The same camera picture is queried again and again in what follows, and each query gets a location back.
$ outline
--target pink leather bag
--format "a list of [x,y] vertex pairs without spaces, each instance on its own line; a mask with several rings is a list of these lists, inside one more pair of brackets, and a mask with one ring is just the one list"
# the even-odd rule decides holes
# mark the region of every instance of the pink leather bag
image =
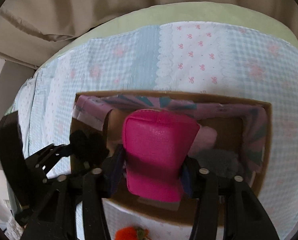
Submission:
[[180,201],[179,170],[198,130],[196,120],[186,115],[153,109],[130,114],[122,130],[128,190],[148,199]]

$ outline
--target metal bolt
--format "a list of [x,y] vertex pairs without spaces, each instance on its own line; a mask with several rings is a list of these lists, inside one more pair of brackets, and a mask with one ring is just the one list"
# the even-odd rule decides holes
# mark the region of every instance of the metal bolt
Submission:
[[235,180],[236,182],[242,182],[242,181],[243,181],[243,178],[242,178],[241,176],[235,176],[235,177],[234,177],[234,180]]
[[66,179],[67,179],[67,176],[66,176],[66,175],[59,175],[59,176],[57,177],[57,180],[58,180],[59,182],[65,181]]
[[94,174],[94,175],[100,174],[100,173],[102,173],[102,169],[94,168],[94,169],[91,170],[91,173]]
[[203,175],[207,175],[207,174],[209,174],[209,170],[208,169],[206,169],[206,168],[201,168],[200,170],[199,170],[199,172],[201,173],[201,174],[203,174]]

